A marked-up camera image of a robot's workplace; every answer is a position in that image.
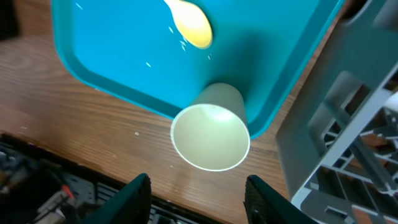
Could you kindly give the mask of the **yellow plastic spoon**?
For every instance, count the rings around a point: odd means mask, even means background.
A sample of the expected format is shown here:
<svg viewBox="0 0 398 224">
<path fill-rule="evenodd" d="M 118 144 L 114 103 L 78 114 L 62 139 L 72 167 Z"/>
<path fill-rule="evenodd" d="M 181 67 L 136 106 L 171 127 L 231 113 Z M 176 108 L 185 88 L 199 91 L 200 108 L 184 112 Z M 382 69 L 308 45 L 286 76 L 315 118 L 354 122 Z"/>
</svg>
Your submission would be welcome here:
<svg viewBox="0 0 398 224">
<path fill-rule="evenodd" d="M 164 0 L 169 7 L 174 24 L 189 43 L 199 49 L 208 48 L 213 41 L 213 31 L 206 14 L 196 5 L 182 0 Z"/>
</svg>

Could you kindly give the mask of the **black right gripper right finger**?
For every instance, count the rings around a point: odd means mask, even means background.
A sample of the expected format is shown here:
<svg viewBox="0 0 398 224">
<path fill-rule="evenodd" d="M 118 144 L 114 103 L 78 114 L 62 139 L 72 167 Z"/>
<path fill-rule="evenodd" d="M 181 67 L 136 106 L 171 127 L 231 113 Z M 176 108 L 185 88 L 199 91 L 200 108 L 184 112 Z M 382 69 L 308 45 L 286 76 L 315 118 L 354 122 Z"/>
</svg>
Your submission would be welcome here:
<svg viewBox="0 0 398 224">
<path fill-rule="evenodd" d="M 246 179 L 244 207 L 249 224 L 317 224 L 257 175 Z"/>
</svg>

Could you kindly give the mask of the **pale green cup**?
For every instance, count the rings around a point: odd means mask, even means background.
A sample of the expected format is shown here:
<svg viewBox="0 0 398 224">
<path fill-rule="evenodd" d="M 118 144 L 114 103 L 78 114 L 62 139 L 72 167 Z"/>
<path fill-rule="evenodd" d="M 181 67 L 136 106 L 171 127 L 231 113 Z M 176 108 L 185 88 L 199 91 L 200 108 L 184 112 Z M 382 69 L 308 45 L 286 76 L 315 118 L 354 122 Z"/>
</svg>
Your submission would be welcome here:
<svg viewBox="0 0 398 224">
<path fill-rule="evenodd" d="M 176 115 L 170 138 L 180 157 L 196 168 L 210 172 L 235 168 L 251 145 L 242 95 L 226 83 L 209 85 Z"/>
</svg>

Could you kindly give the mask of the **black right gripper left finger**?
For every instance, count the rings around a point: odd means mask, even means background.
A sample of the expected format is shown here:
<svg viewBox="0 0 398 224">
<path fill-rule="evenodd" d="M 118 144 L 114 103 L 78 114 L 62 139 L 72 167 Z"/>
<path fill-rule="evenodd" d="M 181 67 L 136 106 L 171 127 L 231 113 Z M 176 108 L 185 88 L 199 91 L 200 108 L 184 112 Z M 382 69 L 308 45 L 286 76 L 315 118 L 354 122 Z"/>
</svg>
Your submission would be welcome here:
<svg viewBox="0 0 398 224">
<path fill-rule="evenodd" d="M 80 223 L 147 224 L 150 208 L 150 178 L 142 173 Z"/>
</svg>

